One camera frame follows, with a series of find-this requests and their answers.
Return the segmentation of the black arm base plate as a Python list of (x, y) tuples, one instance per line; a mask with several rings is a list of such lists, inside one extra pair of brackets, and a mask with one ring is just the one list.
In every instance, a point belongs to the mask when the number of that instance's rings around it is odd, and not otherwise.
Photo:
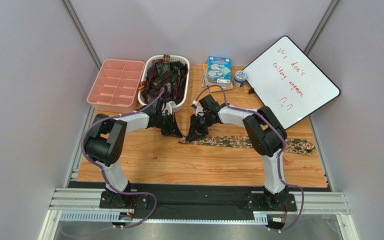
[(184, 185), (133, 183), (131, 201), (126, 206), (116, 206), (103, 201), (106, 189), (103, 182), (72, 181), (70, 189), (97, 191), (99, 210), (116, 210), (117, 220), (133, 216), (138, 220), (147, 215), (152, 220), (224, 221), (252, 220), (254, 212), (289, 212), (299, 210), (300, 199), (294, 196), (296, 187), (279, 205), (267, 204), (262, 186)]

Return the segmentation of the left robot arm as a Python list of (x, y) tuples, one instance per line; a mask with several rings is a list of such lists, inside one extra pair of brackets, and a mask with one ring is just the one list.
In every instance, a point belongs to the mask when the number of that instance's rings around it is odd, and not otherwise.
[(158, 100), (130, 113), (98, 114), (83, 136), (83, 155), (97, 166), (106, 182), (104, 203), (124, 207), (131, 202), (131, 184), (123, 173), (119, 158), (125, 135), (136, 130), (158, 128), (163, 136), (183, 135), (177, 125), (173, 102)]

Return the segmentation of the patterned paisley necktie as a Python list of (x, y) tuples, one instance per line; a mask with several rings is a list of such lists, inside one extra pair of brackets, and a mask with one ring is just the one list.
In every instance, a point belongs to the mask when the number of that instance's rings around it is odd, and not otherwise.
[[(186, 141), (183, 137), (178, 141), (183, 145), (201, 145), (213, 147), (232, 147), (232, 148), (252, 148), (251, 140), (248, 136), (204, 136), (202, 139)], [(285, 140), (285, 152), (312, 155), (317, 149), (316, 146), (307, 139), (287, 138)]]

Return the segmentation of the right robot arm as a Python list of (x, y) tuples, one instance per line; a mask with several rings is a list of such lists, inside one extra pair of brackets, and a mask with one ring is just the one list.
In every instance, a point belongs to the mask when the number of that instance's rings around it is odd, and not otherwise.
[(265, 170), (264, 194), (268, 205), (279, 205), (287, 197), (287, 184), (281, 163), (287, 133), (272, 110), (263, 106), (246, 109), (231, 104), (219, 104), (212, 95), (193, 101), (194, 114), (190, 117), (185, 142), (206, 138), (214, 124), (232, 124), (244, 127), (253, 149), (261, 155)]

